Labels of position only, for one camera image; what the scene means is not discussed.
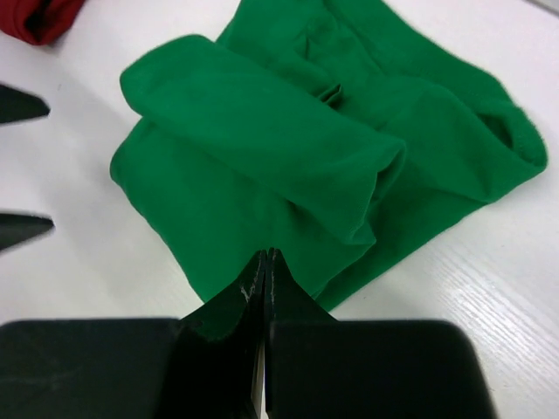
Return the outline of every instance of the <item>green cloth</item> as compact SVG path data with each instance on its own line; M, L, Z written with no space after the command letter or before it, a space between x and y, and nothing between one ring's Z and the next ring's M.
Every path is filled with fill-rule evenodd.
M547 164L497 80L377 0L243 0L121 86L111 175L203 300L276 247L332 308Z

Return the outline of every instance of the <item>red cloth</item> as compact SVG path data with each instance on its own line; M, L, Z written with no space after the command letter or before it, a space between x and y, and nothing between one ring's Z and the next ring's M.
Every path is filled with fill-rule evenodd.
M28 44L50 44L72 26L86 0L0 0L0 30Z

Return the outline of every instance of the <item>dark red cloth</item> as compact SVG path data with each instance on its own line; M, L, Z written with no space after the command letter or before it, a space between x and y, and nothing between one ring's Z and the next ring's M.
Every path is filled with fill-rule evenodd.
M86 0L0 0L0 30L46 45L70 29Z

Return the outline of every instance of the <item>white table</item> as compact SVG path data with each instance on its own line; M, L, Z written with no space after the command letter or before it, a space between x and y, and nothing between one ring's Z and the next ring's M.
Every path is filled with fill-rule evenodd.
M51 215L56 232L0 257L0 324L22 318L183 316L200 306L161 239L109 178L137 121L121 71L183 34L215 38L238 0L89 0L53 47L0 34L0 80L51 117L0 128L0 208ZM442 318L476 346L500 417L559 414L559 19L522 0L389 0L509 88L549 146L549 169L469 216L334 311Z

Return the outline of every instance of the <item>green fabric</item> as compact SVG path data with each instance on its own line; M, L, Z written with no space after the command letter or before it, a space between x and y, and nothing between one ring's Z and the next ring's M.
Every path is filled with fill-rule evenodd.
M204 300L277 247L332 308L547 163L498 81L376 0L243 0L121 86L111 175Z

